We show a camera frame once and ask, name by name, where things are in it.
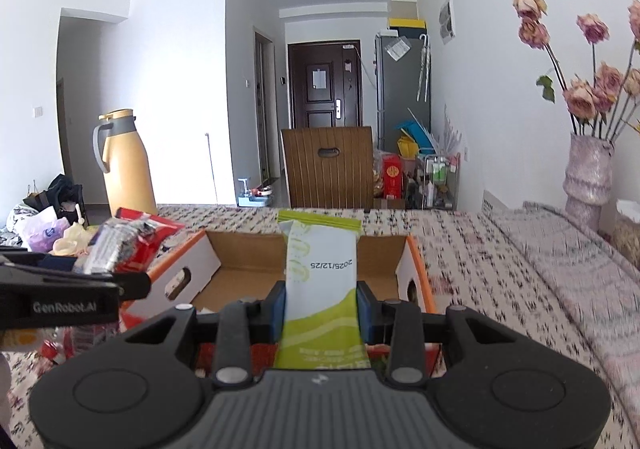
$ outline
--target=wooden chair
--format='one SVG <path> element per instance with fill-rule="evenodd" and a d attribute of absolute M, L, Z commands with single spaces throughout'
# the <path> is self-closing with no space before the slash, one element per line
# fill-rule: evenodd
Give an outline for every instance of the wooden chair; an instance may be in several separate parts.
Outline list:
<path fill-rule="evenodd" d="M 370 127 L 283 129 L 282 145 L 291 207 L 373 206 Z"/>

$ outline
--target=pile of clothes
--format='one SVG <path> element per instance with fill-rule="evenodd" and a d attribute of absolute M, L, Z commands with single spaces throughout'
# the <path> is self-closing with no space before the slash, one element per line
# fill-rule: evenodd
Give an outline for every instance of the pile of clothes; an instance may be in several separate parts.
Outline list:
<path fill-rule="evenodd" d="M 27 218 L 35 216 L 48 207 L 53 207 L 58 219 L 66 218 L 69 225 L 77 222 L 79 218 L 84 218 L 86 223 L 82 186 L 74 184 L 71 178 L 60 174 L 54 178 L 46 191 L 30 193 L 9 212 L 6 227 L 0 229 L 0 246 L 20 247 L 22 244 L 20 233 Z"/>

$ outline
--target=refrigerator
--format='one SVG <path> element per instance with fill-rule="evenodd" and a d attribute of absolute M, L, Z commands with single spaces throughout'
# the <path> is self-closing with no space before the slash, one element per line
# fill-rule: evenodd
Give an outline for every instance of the refrigerator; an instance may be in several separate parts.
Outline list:
<path fill-rule="evenodd" d="M 410 45 L 406 54 L 396 61 L 386 46 L 397 37 L 376 37 L 376 76 L 378 78 L 378 149 L 398 152 L 398 139 L 402 135 L 398 124 L 412 118 L 410 108 L 424 127 L 431 132 L 431 83 L 430 71 L 425 64 L 422 73 L 420 97 L 421 50 L 420 39 L 405 38 Z"/>

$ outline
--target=thermos lid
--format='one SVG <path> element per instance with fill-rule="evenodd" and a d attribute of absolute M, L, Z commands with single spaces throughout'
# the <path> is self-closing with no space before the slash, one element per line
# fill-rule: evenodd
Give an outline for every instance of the thermos lid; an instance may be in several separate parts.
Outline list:
<path fill-rule="evenodd" d="M 98 119 L 110 120 L 112 118 L 122 118 L 124 116 L 133 116 L 133 109 L 116 109 L 115 111 L 100 115 Z"/>

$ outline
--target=pink rose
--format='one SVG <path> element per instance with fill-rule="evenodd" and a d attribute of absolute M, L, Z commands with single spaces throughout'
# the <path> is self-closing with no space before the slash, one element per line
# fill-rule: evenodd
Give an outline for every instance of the pink rose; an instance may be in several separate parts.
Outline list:
<path fill-rule="evenodd" d="M 629 7 L 629 24 L 631 31 L 636 36 L 636 41 L 640 41 L 640 1 L 634 0 Z"/>
<path fill-rule="evenodd" d="M 571 88 L 565 90 L 562 95 L 572 115 L 581 120 L 591 120 L 596 116 L 593 91 L 585 80 L 572 80 Z"/>
<path fill-rule="evenodd" d="M 589 44 L 597 44 L 604 40 L 609 40 L 609 28 L 597 15 L 579 15 L 577 23 Z"/>
<path fill-rule="evenodd" d="M 640 95 L 640 70 L 633 68 L 625 82 L 625 92 L 631 96 Z"/>
<path fill-rule="evenodd" d="M 546 31 L 546 27 L 528 18 L 522 19 L 518 35 L 524 44 L 532 48 L 544 48 L 549 44 L 549 32 Z"/>
<path fill-rule="evenodd" d="M 613 100 L 607 96 L 607 93 L 605 93 L 603 89 L 598 87 L 591 90 L 591 92 L 593 93 L 593 106 L 596 108 L 596 111 L 599 113 L 608 113 L 613 106 Z"/>
<path fill-rule="evenodd" d="M 624 77 L 620 70 L 605 62 L 600 65 L 600 69 L 596 73 L 596 87 L 604 91 L 611 102 L 618 99 L 623 80 Z"/>
<path fill-rule="evenodd" d="M 513 7 L 522 18 L 533 19 L 537 21 L 546 14 L 545 0 L 513 0 Z"/>

